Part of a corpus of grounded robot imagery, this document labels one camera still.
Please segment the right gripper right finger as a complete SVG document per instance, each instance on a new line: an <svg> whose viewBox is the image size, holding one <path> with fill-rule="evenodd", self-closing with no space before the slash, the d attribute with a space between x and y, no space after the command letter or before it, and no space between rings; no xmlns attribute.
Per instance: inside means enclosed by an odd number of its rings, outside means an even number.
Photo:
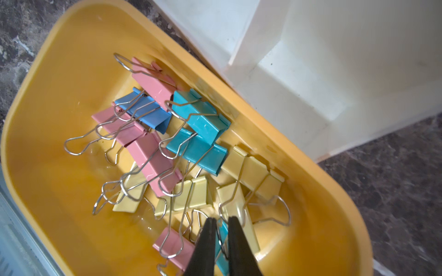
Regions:
<svg viewBox="0 0 442 276"><path fill-rule="evenodd" d="M229 217L228 225L229 275L262 276L238 217Z"/></svg>

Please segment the yellow plastic storage box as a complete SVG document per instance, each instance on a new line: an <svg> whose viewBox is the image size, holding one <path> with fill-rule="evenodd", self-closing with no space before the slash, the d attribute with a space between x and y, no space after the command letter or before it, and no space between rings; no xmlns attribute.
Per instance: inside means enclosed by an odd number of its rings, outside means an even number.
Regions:
<svg viewBox="0 0 442 276"><path fill-rule="evenodd" d="M285 176L280 191L292 224L257 226L266 276L370 276L367 227L344 189L236 92L125 1L80 1L57 21L6 117L1 162L9 192L66 275L156 276L163 258L134 215L93 215L101 185L132 166L108 167L101 153L69 155L68 138L92 129L92 115L128 94L119 53L158 62L181 89L193 88L230 121L225 147L244 146Z"/></svg>

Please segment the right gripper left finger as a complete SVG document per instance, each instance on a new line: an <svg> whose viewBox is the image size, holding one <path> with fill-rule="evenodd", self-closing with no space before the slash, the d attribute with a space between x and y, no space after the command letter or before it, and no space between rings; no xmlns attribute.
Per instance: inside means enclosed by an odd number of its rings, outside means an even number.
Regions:
<svg viewBox="0 0 442 276"><path fill-rule="evenodd" d="M216 219L208 218L183 276L214 276Z"/></svg>

